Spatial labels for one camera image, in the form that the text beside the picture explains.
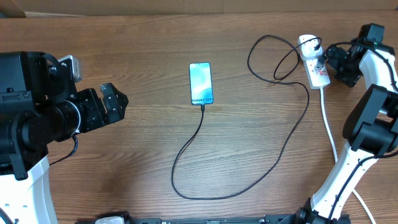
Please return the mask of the Samsung Galaxy smartphone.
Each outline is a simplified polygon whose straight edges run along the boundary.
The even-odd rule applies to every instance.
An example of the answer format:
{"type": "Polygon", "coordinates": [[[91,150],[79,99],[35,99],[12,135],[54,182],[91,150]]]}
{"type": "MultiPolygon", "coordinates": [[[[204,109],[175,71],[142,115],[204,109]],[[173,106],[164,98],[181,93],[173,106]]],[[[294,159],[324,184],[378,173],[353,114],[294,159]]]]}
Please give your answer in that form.
{"type": "Polygon", "coordinates": [[[191,63],[189,65],[190,96],[193,105],[208,105],[214,102],[209,62],[191,63]]]}

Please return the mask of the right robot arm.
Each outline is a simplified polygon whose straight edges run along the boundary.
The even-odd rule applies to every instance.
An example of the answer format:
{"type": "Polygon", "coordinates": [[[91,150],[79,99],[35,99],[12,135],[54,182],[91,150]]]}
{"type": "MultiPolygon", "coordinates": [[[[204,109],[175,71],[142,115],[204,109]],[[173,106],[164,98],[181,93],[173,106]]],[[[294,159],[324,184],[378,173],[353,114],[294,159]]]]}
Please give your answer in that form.
{"type": "Polygon", "coordinates": [[[346,142],[326,181],[282,223],[350,223],[341,211],[362,176],[378,160],[397,155],[396,54],[382,43],[383,36],[384,26],[370,23],[347,43],[348,50],[342,48],[343,42],[323,50],[320,38],[310,34],[298,38],[306,72],[317,72],[308,79],[311,88],[322,88],[320,80],[327,76],[329,65],[336,79],[350,87],[363,77],[366,92],[345,122],[346,142]]]}

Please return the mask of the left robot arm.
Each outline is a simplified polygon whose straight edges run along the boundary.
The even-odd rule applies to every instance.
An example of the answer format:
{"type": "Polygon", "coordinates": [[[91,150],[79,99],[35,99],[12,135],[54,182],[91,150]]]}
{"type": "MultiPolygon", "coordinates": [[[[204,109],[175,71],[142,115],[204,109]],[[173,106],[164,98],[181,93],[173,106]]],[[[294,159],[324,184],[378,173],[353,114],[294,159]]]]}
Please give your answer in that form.
{"type": "Polygon", "coordinates": [[[72,55],[1,54],[2,223],[56,223],[48,145],[124,118],[124,93],[111,83],[78,91],[81,79],[72,55]]]}

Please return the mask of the white charger plug adapter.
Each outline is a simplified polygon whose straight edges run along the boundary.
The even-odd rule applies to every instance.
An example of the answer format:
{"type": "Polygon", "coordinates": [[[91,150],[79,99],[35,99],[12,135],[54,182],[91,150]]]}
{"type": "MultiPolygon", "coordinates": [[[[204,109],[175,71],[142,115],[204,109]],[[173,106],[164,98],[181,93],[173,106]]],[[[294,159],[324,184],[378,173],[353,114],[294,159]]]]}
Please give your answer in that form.
{"type": "Polygon", "coordinates": [[[322,39],[312,34],[304,34],[298,38],[300,56],[303,61],[313,60],[321,56],[323,48],[322,39]]]}

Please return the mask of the white power strip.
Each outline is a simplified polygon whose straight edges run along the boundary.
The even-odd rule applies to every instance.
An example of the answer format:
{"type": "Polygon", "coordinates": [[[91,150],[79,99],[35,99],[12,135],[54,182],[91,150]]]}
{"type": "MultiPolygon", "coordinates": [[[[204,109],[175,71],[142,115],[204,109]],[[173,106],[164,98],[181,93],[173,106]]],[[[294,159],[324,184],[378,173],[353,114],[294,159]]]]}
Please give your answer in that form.
{"type": "Polygon", "coordinates": [[[303,61],[308,82],[312,90],[319,90],[330,84],[330,78],[325,65],[317,65],[318,58],[303,61]]]}

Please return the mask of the brown cardboard backdrop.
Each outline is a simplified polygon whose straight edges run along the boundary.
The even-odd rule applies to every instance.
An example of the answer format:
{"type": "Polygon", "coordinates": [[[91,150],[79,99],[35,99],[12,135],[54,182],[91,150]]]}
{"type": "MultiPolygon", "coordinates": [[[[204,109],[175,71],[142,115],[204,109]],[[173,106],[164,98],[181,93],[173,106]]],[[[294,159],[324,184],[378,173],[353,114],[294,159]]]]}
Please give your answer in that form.
{"type": "Polygon", "coordinates": [[[394,9],[397,9],[397,0],[1,0],[1,13],[7,17],[383,11],[394,9]]]}

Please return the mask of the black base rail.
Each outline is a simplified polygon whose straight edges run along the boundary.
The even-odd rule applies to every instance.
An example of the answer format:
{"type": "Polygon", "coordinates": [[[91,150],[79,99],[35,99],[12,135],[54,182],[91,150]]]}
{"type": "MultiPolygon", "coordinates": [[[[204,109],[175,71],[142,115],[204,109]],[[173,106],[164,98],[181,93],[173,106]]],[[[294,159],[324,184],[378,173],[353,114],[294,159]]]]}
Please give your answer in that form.
{"type": "Polygon", "coordinates": [[[281,224],[281,223],[351,223],[349,215],[343,215],[339,220],[329,221],[327,218],[314,217],[307,220],[304,214],[278,214],[264,217],[241,218],[188,218],[163,220],[160,218],[133,218],[127,211],[101,214],[94,219],[79,219],[75,224],[95,223],[129,223],[129,224],[281,224]]]}

